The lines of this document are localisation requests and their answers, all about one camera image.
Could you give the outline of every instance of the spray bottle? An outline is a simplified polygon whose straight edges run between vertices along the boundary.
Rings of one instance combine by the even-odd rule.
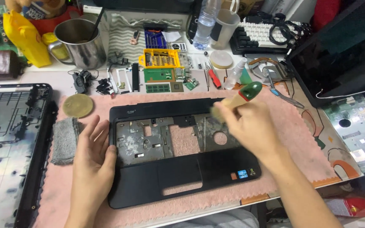
[[[246,63],[247,63],[247,59],[242,58],[240,60],[240,63],[238,63],[235,66],[233,72],[228,76],[225,83],[223,84],[225,89],[227,89],[227,90],[233,89],[236,82],[239,80],[240,76],[242,76],[242,72],[243,72],[243,69],[245,68]]]

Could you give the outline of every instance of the wooden brush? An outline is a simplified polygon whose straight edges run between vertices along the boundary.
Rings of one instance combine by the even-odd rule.
[[[255,98],[257,94],[260,93],[261,89],[263,88],[263,85],[258,82],[254,81],[251,82],[249,85],[241,88],[239,90],[239,93],[231,98],[225,98],[221,101],[221,103],[229,108],[230,110],[233,110],[237,108],[238,106],[246,104],[251,99]],[[225,119],[222,117],[219,109],[217,107],[212,107],[210,109],[211,115],[217,119],[220,123],[224,123]]]

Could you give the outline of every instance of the touchpad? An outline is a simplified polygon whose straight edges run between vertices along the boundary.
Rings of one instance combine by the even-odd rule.
[[[202,182],[200,165],[192,156],[164,160],[159,163],[157,175],[160,189]]]

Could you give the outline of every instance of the plush toy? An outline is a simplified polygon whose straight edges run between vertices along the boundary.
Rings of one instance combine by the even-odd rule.
[[[9,10],[23,13],[28,19],[50,19],[66,11],[65,0],[5,0]]]

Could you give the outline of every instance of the keyboard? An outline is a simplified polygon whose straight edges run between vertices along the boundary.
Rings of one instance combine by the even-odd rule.
[[[287,54],[286,45],[277,45],[270,41],[271,23],[240,22],[230,39],[230,47],[234,55],[244,54]],[[274,29],[272,36],[278,42],[283,42],[279,28]]]

